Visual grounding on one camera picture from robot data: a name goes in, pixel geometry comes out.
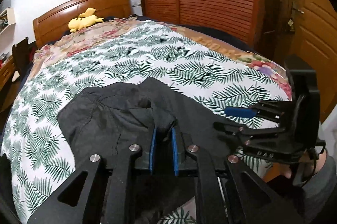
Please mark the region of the person's right hand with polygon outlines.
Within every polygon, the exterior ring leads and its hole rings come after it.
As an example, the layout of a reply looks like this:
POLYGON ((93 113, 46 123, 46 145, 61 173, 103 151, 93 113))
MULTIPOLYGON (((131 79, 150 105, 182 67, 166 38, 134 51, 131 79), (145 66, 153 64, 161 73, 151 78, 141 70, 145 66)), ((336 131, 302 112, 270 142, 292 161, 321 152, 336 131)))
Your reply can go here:
MULTIPOLYGON (((296 170, 296 176, 299 176, 299 183, 304 184, 315 174, 317 174, 324 166, 327 158, 327 151, 320 153, 319 158, 314 161, 309 158, 309 155, 305 153, 299 161, 299 166, 296 170)), ((292 178, 292 169, 290 165, 280 164, 278 167, 280 174, 285 178, 292 178)))

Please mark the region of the grey right sleeve forearm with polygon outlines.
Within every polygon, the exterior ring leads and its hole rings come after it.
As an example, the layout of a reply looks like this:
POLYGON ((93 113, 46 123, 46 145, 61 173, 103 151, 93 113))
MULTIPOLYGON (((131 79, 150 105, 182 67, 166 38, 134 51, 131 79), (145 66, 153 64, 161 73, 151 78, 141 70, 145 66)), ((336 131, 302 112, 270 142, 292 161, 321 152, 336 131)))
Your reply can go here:
POLYGON ((327 156, 323 167, 304 185, 304 223, 324 223, 336 213, 336 166, 327 156))

